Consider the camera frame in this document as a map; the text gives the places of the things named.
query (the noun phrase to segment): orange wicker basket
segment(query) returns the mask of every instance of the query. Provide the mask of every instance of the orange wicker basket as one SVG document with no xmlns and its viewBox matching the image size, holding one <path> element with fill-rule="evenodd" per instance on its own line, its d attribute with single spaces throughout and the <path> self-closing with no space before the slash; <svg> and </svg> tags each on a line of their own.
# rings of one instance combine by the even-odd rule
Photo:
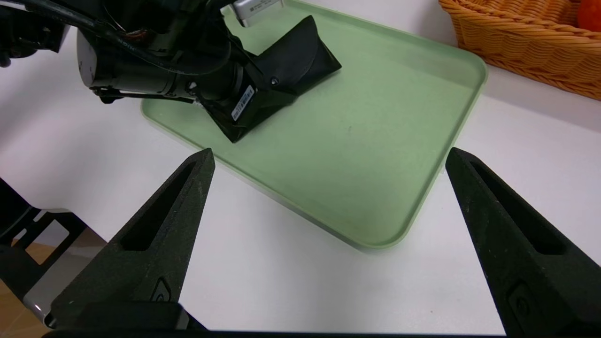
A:
<svg viewBox="0 0 601 338">
<path fill-rule="evenodd" d="M 576 28 L 579 0 L 439 0 L 459 47 L 487 63 L 601 100 L 601 32 Z"/>
</svg>

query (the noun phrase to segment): white tabletop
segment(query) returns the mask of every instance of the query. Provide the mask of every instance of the white tabletop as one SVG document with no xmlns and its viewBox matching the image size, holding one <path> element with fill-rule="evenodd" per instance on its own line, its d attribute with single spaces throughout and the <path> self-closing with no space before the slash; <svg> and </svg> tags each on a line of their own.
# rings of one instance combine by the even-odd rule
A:
<svg viewBox="0 0 601 338">
<path fill-rule="evenodd" d="M 311 2 L 454 43 L 434 0 Z M 0 69 L 0 177 L 109 240 L 195 151 L 139 106 L 83 86 L 72 29 Z M 601 102 L 491 67 L 457 146 L 601 263 Z M 503 333 L 446 173 L 402 243 L 361 252 L 218 165 L 180 302 L 214 330 Z"/>
</svg>

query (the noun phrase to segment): white label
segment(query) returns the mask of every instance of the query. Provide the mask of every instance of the white label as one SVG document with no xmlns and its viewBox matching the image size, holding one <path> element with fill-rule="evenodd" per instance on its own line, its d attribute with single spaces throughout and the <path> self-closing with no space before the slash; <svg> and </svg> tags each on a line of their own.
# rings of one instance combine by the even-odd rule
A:
<svg viewBox="0 0 601 338">
<path fill-rule="evenodd" d="M 254 94 L 255 90 L 252 89 L 251 85 L 248 86 L 248 88 L 244 92 L 244 95 L 242 95 L 242 98 L 240 98 L 240 101 L 238 101 L 238 104 L 234 108 L 234 111 L 231 112 L 231 116 L 234 118 L 234 121 L 238 121 L 238 118 L 240 118 L 240 115 L 242 115 L 242 112 L 244 111 L 244 109 L 246 109 L 246 106 L 251 101 Z"/>
</svg>

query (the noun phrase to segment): black cable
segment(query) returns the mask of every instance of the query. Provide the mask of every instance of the black cable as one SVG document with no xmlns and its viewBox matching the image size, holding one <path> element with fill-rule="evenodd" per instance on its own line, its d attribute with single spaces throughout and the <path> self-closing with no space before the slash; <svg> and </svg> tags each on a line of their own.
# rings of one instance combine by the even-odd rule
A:
<svg viewBox="0 0 601 338">
<path fill-rule="evenodd" d="M 72 11 L 67 7 L 60 6 L 52 1 L 48 0 L 18 0 L 21 4 L 25 5 L 28 11 L 37 13 L 53 20 L 57 20 L 66 23 L 71 26 L 75 26 L 81 29 L 88 30 L 101 38 L 107 39 L 107 41 L 124 48 L 132 55 L 171 73 L 188 75 L 188 76 L 199 76 L 212 73 L 217 69 L 208 69 L 203 72 L 199 72 L 195 67 L 184 66 L 175 64 L 170 61 L 164 60 L 149 53 L 141 48 L 138 48 L 127 40 L 122 38 L 114 30 L 105 27 L 104 25 L 86 17 L 83 14 Z"/>
<path fill-rule="evenodd" d="M 131 99 L 159 99 L 159 100 L 171 100 L 171 101 L 179 101 L 185 103 L 194 103 L 194 100 L 187 99 L 185 97 L 169 97 L 163 95 L 155 95 L 155 94 L 138 94 L 138 93 L 122 93 L 120 91 L 117 92 L 105 92 L 103 90 L 94 91 L 96 95 L 98 95 L 101 99 L 123 99 L 125 97 L 129 97 Z"/>
<path fill-rule="evenodd" d="M 201 39 L 201 36 L 206 32 L 209 20 L 211 18 L 220 19 L 220 10 L 234 2 L 236 0 L 207 0 L 204 5 L 199 5 L 190 16 L 190 21 L 186 27 L 188 34 L 183 38 L 188 42 Z"/>
</svg>

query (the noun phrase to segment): light green plastic tray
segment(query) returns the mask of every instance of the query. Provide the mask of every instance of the light green plastic tray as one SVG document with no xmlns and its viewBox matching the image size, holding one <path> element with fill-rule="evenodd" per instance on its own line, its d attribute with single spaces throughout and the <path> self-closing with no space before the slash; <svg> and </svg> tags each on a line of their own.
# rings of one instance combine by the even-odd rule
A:
<svg viewBox="0 0 601 338">
<path fill-rule="evenodd" d="M 469 52 L 300 1 L 252 28 L 226 18 L 244 47 L 260 54 L 308 15 L 342 70 L 237 144 L 197 106 L 146 100 L 142 110 L 341 238 L 390 247 L 442 168 L 486 65 Z"/>
</svg>

